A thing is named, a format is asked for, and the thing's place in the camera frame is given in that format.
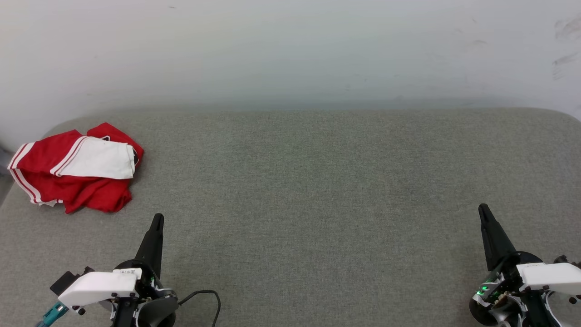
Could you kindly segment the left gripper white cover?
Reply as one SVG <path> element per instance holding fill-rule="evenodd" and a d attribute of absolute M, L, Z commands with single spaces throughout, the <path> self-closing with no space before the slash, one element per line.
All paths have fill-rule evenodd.
<path fill-rule="evenodd" d="M 99 303 L 106 310 L 177 310 L 172 288 L 160 281 L 164 216 L 156 213 L 135 259 L 110 272 L 86 267 L 81 275 L 64 274 L 58 281 L 58 309 L 82 310 Z"/>

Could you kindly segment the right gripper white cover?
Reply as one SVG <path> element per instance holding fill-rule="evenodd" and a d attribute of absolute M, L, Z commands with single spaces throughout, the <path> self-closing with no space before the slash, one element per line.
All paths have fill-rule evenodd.
<path fill-rule="evenodd" d="M 472 297 L 477 303 L 498 303 L 508 295 L 539 291 L 570 297 L 581 293 L 581 270 L 569 262 L 544 263 L 518 251 L 486 203 L 479 205 L 486 267 L 490 273 Z"/>

